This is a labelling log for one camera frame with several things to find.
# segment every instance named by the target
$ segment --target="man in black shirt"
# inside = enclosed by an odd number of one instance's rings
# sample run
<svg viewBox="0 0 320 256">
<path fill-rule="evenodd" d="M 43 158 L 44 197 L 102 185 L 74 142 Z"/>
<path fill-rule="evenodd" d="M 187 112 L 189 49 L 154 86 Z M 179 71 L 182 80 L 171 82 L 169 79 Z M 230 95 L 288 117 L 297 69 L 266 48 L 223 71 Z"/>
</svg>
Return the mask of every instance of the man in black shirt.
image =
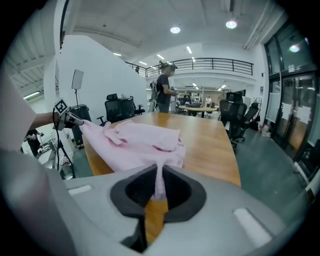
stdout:
<svg viewBox="0 0 320 256">
<path fill-rule="evenodd" d="M 38 140 L 37 134 L 43 136 L 43 133 L 39 133 L 36 129 L 28 130 L 25 136 L 34 157 L 37 156 L 38 149 L 40 146 L 40 142 Z"/>
<path fill-rule="evenodd" d="M 175 74 L 174 66 L 166 63 L 161 64 L 162 74 L 156 80 L 156 89 L 159 92 L 156 100 L 160 113 L 169 113 L 170 99 L 176 93 L 174 90 L 170 90 L 169 77 Z"/>
</svg>

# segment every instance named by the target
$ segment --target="wooden table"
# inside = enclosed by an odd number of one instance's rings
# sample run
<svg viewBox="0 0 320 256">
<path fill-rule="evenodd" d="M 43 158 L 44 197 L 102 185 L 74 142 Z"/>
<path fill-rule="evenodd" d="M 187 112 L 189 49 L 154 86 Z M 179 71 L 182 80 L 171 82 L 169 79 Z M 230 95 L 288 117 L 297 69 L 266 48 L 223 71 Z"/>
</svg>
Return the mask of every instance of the wooden table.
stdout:
<svg viewBox="0 0 320 256">
<path fill-rule="evenodd" d="M 188 116 L 191 116 L 191 113 L 195 117 L 197 113 L 201 112 L 201 117 L 205 117 L 205 112 L 212 112 L 214 111 L 211 107 L 188 107 L 188 106 L 179 106 L 179 109 L 181 110 L 187 110 Z"/>
<path fill-rule="evenodd" d="M 241 186 L 236 157 L 221 121 L 193 116 L 151 112 L 131 118 L 135 123 L 180 130 L 186 147 L 183 168 Z M 114 127 L 123 121 L 113 123 Z M 112 169 L 83 136 L 85 153 L 94 175 L 113 173 Z M 152 243 L 163 228 L 167 201 L 150 200 L 145 208 L 146 239 Z"/>
</svg>

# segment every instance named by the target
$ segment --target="black metal railing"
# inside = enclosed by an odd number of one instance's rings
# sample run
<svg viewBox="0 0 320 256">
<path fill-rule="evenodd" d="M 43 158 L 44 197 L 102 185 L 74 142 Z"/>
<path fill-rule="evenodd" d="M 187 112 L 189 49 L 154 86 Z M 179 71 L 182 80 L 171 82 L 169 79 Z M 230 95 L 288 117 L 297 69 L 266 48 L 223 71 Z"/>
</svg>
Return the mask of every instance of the black metal railing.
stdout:
<svg viewBox="0 0 320 256">
<path fill-rule="evenodd" d="M 142 77 L 151 77 L 161 74 L 160 65 L 145 68 L 129 62 L 126 62 L 132 69 L 139 67 L 139 75 Z M 177 66 L 177 71 L 187 70 L 223 70 L 253 75 L 253 63 L 229 59 L 229 58 L 192 58 L 170 61 Z"/>
</svg>

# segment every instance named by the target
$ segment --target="pink towel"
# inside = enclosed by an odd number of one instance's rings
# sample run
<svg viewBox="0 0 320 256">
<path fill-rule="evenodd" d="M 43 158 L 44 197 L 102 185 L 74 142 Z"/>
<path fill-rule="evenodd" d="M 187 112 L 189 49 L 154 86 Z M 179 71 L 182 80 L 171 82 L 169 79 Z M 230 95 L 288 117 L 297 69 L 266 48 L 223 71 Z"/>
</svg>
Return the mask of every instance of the pink towel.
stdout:
<svg viewBox="0 0 320 256">
<path fill-rule="evenodd" d="M 128 120 L 110 128 L 83 120 L 80 126 L 90 145 L 114 171 L 126 171 L 144 165 L 157 164 L 154 199 L 166 198 L 162 167 L 182 167 L 186 149 L 180 130 L 173 130 Z"/>
</svg>

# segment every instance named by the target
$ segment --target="glass door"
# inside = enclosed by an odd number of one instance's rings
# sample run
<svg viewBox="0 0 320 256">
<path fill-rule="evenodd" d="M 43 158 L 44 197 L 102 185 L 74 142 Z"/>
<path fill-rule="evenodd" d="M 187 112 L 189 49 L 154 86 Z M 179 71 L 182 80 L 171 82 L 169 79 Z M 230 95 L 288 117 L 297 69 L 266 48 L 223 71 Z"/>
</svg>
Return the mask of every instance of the glass door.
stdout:
<svg viewBox="0 0 320 256">
<path fill-rule="evenodd" d="M 274 141 L 294 158 L 300 149 L 311 118 L 315 89 L 313 75 L 283 79 L 282 103 Z"/>
</svg>

